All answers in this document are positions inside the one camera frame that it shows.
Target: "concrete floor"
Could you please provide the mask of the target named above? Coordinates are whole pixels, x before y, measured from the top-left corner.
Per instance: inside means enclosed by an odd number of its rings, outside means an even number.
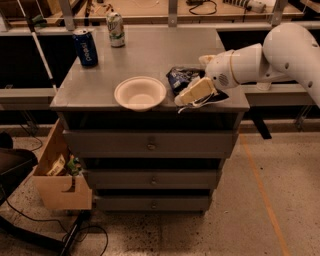
[[[108,234],[104,255],[320,255],[320,122],[306,123],[303,132],[290,122],[268,126],[271,140],[263,140],[250,123],[241,125],[241,135],[204,215],[93,210],[91,225]],[[39,138],[46,140],[45,135]],[[14,143],[26,149],[38,145],[24,135],[14,137]],[[75,219],[66,211],[44,208],[32,177],[9,201],[30,217],[59,219],[66,227]],[[57,223],[27,220],[6,203],[0,214],[46,236],[62,239],[65,234]],[[101,254],[105,234],[94,228],[86,234],[78,237],[83,241],[74,243],[70,255]],[[0,255],[55,254],[0,232]]]

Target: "drink can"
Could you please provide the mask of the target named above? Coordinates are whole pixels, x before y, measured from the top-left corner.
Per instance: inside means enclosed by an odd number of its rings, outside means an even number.
[[[125,45],[125,35],[123,28],[123,19],[117,12],[111,12],[107,15],[107,26],[109,30],[110,44],[112,47],[121,47]]]
[[[83,28],[73,31],[73,40],[81,65],[92,67],[98,64],[98,54],[92,34]]]

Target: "drawer handle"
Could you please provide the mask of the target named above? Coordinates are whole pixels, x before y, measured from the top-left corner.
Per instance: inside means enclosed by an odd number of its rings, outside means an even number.
[[[152,205],[151,205],[151,209],[152,209],[152,210],[157,209],[157,204],[156,204],[156,202],[153,202],[153,203],[152,203]]]
[[[156,149],[156,145],[154,145],[154,144],[148,144],[148,145],[147,145],[147,148],[152,151],[152,150],[155,150],[155,149]]]
[[[152,177],[151,184],[152,185],[157,185],[157,180],[156,180],[155,177]]]

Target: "gray cabinet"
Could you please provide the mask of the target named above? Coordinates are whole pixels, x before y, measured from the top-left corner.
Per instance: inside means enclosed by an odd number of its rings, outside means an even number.
[[[96,33],[104,54],[99,66],[88,70],[75,63],[51,104],[95,192],[94,205],[106,211],[206,211],[249,105],[239,87],[226,91],[224,102],[178,114],[165,74],[172,65],[198,66],[200,55],[219,52],[216,31],[130,27],[129,42],[119,49],[102,40],[105,31]],[[151,49],[158,37],[161,47]],[[150,57],[141,58],[145,52],[158,62],[142,65]],[[138,58],[142,64],[132,67]],[[122,71],[115,72],[119,63]],[[157,78],[168,89],[164,102],[147,112],[124,109],[113,98],[121,80],[138,75]]]

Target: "chair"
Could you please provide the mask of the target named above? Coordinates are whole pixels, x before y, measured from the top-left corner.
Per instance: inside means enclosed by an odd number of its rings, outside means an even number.
[[[0,205],[7,200],[37,164],[36,156],[29,150],[12,149],[10,143],[9,148],[0,148]],[[2,216],[0,216],[0,228],[19,240],[58,252],[62,256],[67,255],[82,222],[88,218],[89,212],[81,211],[64,241],[16,227]]]

